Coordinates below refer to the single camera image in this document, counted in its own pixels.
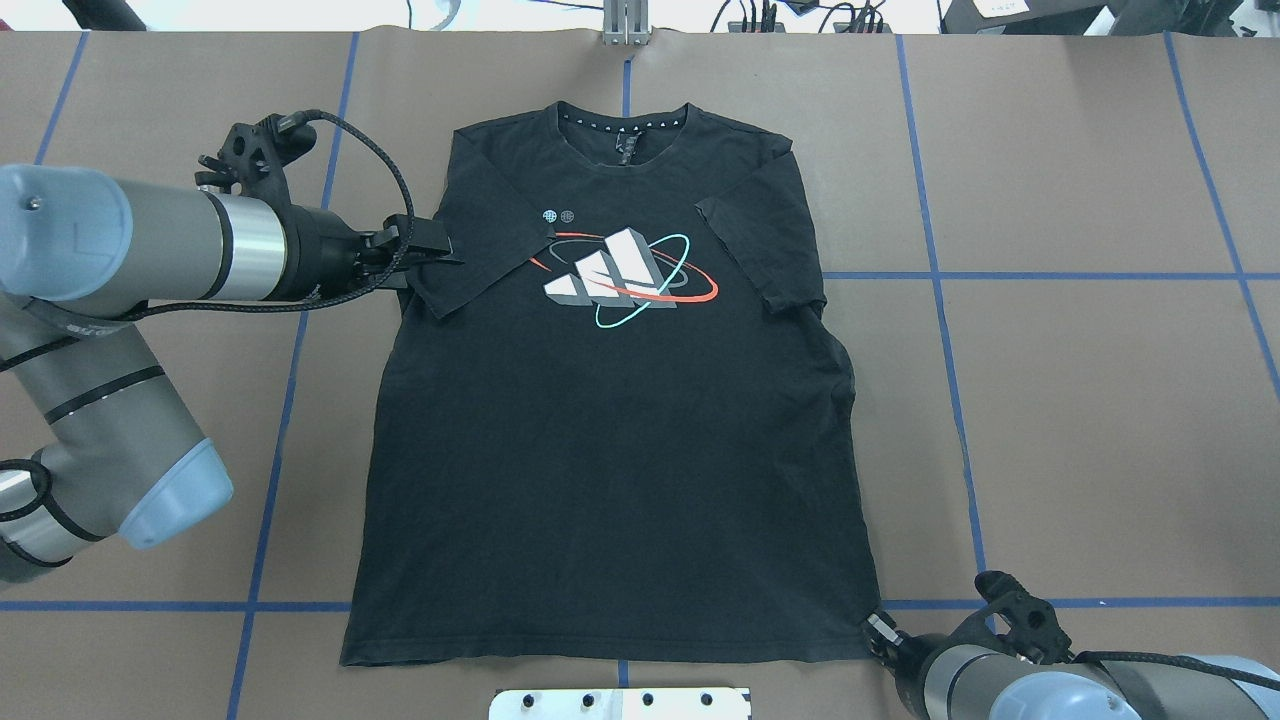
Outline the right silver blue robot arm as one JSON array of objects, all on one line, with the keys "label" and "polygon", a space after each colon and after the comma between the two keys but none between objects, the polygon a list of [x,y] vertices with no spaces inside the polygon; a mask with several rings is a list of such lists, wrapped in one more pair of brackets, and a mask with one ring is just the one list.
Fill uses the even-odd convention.
[{"label": "right silver blue robot arm", "polygon": [[883,611],[868,647],[918,719],[1275,719],[1277,674],[1225,655],[1073,653],[1046,612],[1005,633],[975,612],[948,634],[910,635]]}]

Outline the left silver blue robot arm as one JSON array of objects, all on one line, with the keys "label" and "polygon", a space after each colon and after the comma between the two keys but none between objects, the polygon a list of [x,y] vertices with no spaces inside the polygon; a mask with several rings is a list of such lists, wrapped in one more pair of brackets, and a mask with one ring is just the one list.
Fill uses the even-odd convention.
[{"label": "left silver blue robot arm", "polygon": [[411,213],[355,231],[296,205],[266,161],[210,158],[193,190],[5,165],[3,370],[54,441],[3,462],[3,588],[113,536],[152,548],[229,502],[225,465],[141,319],[330,307],[451,254],[444,227]]}]

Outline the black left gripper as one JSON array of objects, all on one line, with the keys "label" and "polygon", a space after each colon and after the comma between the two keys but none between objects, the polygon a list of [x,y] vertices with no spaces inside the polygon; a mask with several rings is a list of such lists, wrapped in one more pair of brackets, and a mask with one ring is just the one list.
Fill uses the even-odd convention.
[{"label": "black left gripper", "polygon": [[294,205],[291,218],[296,243],[285,263],[289,301],[334,299],[355,290],[407,290],[415,269],[456,261],[443,222],[393,214],[380,231],[369,233],[320,208]]}]

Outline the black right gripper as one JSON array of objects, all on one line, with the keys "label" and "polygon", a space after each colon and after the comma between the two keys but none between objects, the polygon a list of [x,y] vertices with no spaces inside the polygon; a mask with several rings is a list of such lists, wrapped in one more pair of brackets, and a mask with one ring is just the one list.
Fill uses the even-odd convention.
[{"label": "black right gripper", "polygon": [[893,678],[901,701],[923,701],[925,675],[933,657],[946,646],[946,635],[909,635],[899,632],[884,610],[873,610],[860,624],[867,648],[879,651],[879,659]]}]

